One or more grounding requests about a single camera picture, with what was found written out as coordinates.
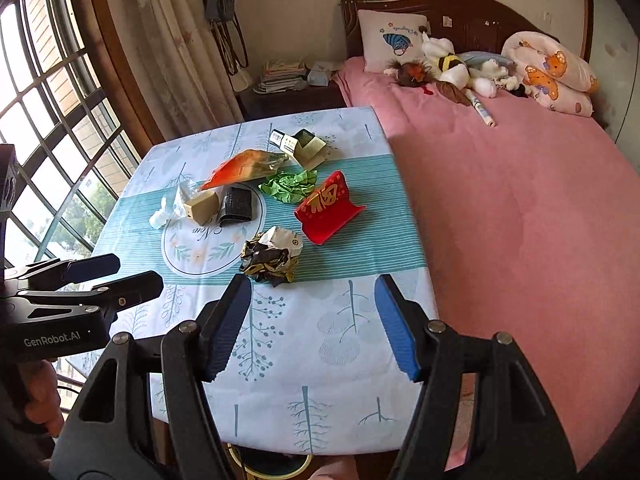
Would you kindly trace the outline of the person's left hand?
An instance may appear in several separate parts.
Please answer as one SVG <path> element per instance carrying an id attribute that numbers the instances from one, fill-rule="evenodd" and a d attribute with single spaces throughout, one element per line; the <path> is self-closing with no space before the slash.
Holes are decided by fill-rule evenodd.
<path id="1" fill-rule="evenodd" d="M 51 437 L 58 437 L 64 418 L 58 394 L 58 376 L 53 365 L 49 361 L 38 361 L 22 363 L 18 369 L 28 394 L 25 405 L 27 419 L 46 428 Z"/>

